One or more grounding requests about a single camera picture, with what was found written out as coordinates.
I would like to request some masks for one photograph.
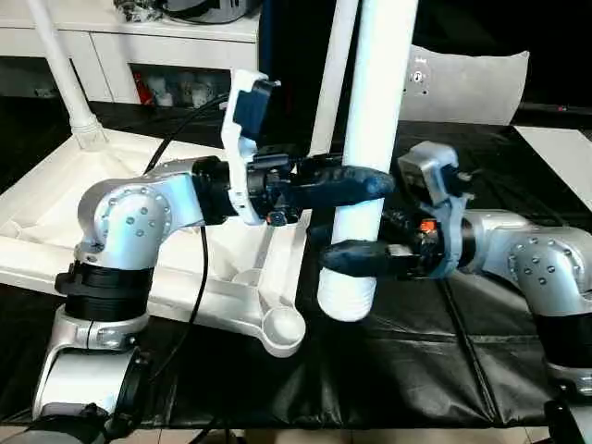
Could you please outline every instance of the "white plastic cylinder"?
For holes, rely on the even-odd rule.
[[[343,165],[389,171],[397,132],[417,0],[364,0]],[[341,207],[332,242],[375,241],[384,200]],[[321,270],[318,302],[339,321],[363,319],[376,290],[373,277]]]
[[[359,0],[338,0],[335,5],[309,155],[325,154],[331,148],[358,4]]]
[[[72,132],[100,129],[76,78],[74,68],[59,39],[45,0],[27,0],[35,29],[45,47],[45,57],[70,115]]]

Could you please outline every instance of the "black fabric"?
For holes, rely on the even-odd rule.
[[[4,188],[66,139],[67,120],[58,109],[43,101],[0,100],[2,153],[17,161],[2,163]],[[161,136],[176,127],[172,117],[185,114],[132,105],[94,109],[107,128]],[[195,123],[180,138],[220,146],[219,124],[219,119]],[[290,129],[279,132],[299,137]],[[458,149],[463,169],[481,168],[489,173],[486,178],[495,177],[475,183],[474,208],[506,208],[543,224],[554,223],[557,215],[551,211],[592,229],[586,208],[514,129],[402,122],[399,134],[396,155],[426,139],[449,143]],[[399,203],[396,196],[388,200],[390,206]],[[314,213],[315,224],[328,218]],[[316,302],[317,254],[308,246],[302,263],[297,306],[307,334],[294,356],[276,359],[256,339],[196,327],[177,363],[153,383],[143,425],[203,428],[213,418],[236,428],[543,424],[543,405],[554,392],[521,295],[484,277],[381,278],[372,313],[363,322],[341,324]],[[0,420],[5,424],[30,420],[54,310],[62,301],[0,286]],[[151,319],[142,346],[155,368],[183,328]]]

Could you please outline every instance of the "floor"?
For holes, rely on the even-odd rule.
[[[0,427],[0,440],[22,427]],[[506,430],[244,430],[248,444],[531,444],[549,437],[545,427]],[[196,430],[138,430],[118,444],[186,444]]]

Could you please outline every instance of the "white stand base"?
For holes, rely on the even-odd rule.
[[[159,139],[104,130],[108,142],[81,150],[74,136],[0,196],[0,282],[57,294],[54,282],[73,261],[82,232],[77,208],[95,182],[142,174]],[[220,149],[172,142],[163,162],[217,155]],[[237,217],[208,228],[210,269],[196,323],[261,340],[291,356],[305,332],[294,307],[310,213],[298,224],[247,227]],[[149,299],[151,315],[187,321],[203,267],[199,230],[185,228],[161,247]]]

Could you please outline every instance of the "red object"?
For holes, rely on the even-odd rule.
[[[142,74],[139,72],[134,72],[133,81],[136,83],[136,90],[138,90],[138,95],[140,96],[140,103],[142,105],[152,105],[152,92],[150,91],[150,88],[148,88],[142,81]]]
[[[422,223],[419,225],[419,229],[423,233],[431,233],[432,231],[436,231],[436,220],[435,219],[422,220]]]

